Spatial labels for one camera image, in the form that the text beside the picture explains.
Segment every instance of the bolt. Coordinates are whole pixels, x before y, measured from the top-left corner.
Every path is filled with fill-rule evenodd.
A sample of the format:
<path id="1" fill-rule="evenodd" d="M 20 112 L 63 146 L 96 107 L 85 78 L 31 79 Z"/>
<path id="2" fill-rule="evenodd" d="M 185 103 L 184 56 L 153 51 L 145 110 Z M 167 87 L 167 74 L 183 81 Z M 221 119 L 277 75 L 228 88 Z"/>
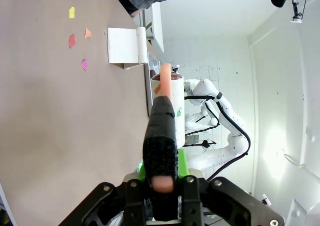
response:
<path id="1" fill-rule="evenodd" d="M 192 182 L 194 181 L 194 179 L 193 179 L 192 177 L 187 177 L 186 181 L 187 181 L 188 183 L 192 183 Z"/>
<path id="2" fill-rule="evenodd" d="M 136 182 L 131 182 L 131 187 L 136 187 L 137 186 L 137 183 Z"/>
<path id="3" fill-rule="evenodd" d="M 214 185 L 215 185 L 215 186 L 220 186 L 220 185 L 222 185 L 222 183 L 221 183 L 220 180 L 216 180 L 216 181 L 214 182 Z"/>
<path id="4" fill-rule="evenodd" d="M 270 221 L 270 226 L 278 226 L 279 222 L 277 220 L 271 220 Z"/>

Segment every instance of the white paper roll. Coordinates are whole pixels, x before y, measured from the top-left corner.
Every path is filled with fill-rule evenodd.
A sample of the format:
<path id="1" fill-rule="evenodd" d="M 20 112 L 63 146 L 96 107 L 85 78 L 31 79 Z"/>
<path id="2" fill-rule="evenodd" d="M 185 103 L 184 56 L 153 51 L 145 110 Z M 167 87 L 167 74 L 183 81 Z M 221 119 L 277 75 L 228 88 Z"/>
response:
<path id="1" fill-rule="evenodd" d="M 138 27 L 136 29 L 137 41 L 138 41 L 138 58 L 139 64 L 148 63 L 148 50 L 147 50 L 147 34 L 145 27 Z"/>
<path id="2" fill-rule="evenodd" d="M 174 109 L 177 148 L 185 145 L 185 93 L 183 78 L 172 80 L 172 106 Z M 152 99 L 161 96 L 160 81 L 151 80 Z"/>

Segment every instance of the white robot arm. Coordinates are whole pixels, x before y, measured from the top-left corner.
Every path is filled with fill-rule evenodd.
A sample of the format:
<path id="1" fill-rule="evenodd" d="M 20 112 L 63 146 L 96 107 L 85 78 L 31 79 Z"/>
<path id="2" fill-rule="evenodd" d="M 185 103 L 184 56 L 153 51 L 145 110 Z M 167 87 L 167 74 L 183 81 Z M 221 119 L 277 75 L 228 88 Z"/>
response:
<path id="1" fill-rule="evenodd" d="M 184 81 L 184 87 L 188 96 L 213 96 L 215 98 L 213 101 L 216 103 L 219 102 L 223 108 L 223 111 L 241 129 L 246 129 L 243 119 L 233 111 L 230 102 L 222 95 L 221 92 L 216 89 L 216 87 L 210 80 L 204 79 L 199 81 L 195 79 L 185 79 Z M 194 105 L 201 105 L 206 103 L 208 108 L 212 112 L 215 112 L 214 107 L 212 106 L 210 101 L 206 101 L 205 99 L 193 99 L 190 100 L 190 102 Z M 206 113 L 203 108 L 201 108 L 201 111 L 201 115 Z M 214 118 L 210 111 L 208 114 L 212 119 Z M 190 116 L 185 119 L 186 129 L 190 129 L 190 119 L 193 120 L 193 118 L 191 118 Z M 219 114 L 219 121 L 221 125 L 223 125 L 230 131 L 230 134 L 227 138 L 228 145 L 221 149 L 205 151 L 201 155 L 187 153 L 187 162 L 189 168 L 204 170 L 208 167 L 211 167 L 212 165 L 222 166 L 223 164 L 237 157 L 239 154 L 243 154 L 248 149 L 249 143 L 246 137 L 231 122 L 229 122 L 222 113 Z"/>

